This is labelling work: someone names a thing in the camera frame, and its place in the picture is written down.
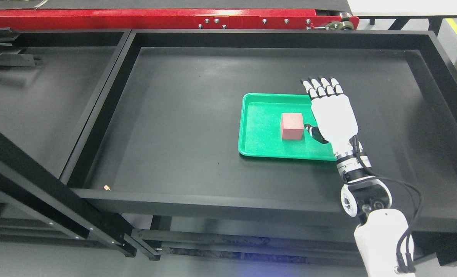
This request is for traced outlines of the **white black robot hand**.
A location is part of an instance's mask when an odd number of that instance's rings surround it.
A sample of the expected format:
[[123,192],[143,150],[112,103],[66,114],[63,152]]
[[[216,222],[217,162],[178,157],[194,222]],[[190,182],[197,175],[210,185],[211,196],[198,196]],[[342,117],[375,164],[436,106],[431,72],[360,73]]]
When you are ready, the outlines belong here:
[[358,124],[350,103],[339,81],[334,78],[302,79],[311,101],[311,112],[316,126],[308,126],[318,142],[329,143],[336,159],[352,154],[352,139],[358,135]]

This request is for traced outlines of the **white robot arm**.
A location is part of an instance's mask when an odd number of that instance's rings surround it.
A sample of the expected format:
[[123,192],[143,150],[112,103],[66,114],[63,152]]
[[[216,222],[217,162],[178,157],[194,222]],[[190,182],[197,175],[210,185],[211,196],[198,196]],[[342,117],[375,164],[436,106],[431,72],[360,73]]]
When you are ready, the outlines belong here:
[[341,205],[349,216],[359,219],[353,235],[367,275],[414,277],[413,240],[405,235],[405,215],[392,209],[390,190],[372,174],[364,153],[348,149],[336,152],[335,158],[344,181]]

